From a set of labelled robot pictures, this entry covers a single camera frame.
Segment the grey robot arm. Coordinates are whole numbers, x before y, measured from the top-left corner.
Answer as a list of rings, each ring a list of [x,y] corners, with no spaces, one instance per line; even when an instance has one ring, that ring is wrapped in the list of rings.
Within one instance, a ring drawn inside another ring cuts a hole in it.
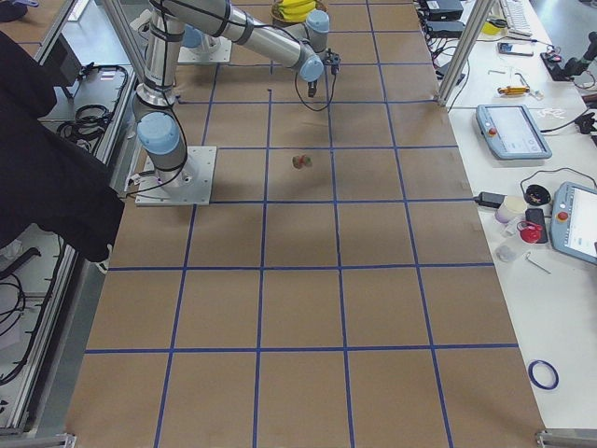
[[[294,70],[314,96],[318,79],[339,70],[340,56],[327,46],[329,17],[316,9],[305,22],[286,28],[262,23],[229,1],[153,1],[142,83],[136,88],[137,136],[151,159],[157,188],[185,186],[194,174],[187,140],[174,113],[174,75],[185,31],[225,37]]]

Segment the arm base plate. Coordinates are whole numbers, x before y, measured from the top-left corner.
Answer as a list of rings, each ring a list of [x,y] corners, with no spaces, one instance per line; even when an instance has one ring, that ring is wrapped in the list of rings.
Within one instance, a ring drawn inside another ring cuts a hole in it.
[[[228,63],[232,43],[224,37],[201,35],[183,41],[179,51],[180,64]]]
[[[216,147],[187,148],[187,162],[173,179],[171,173],[156,172],[153,162],[146,158],[144,171],[150,171],[139,181],[140,193],[134,195],[137,206],[208,205],[214,180]]]

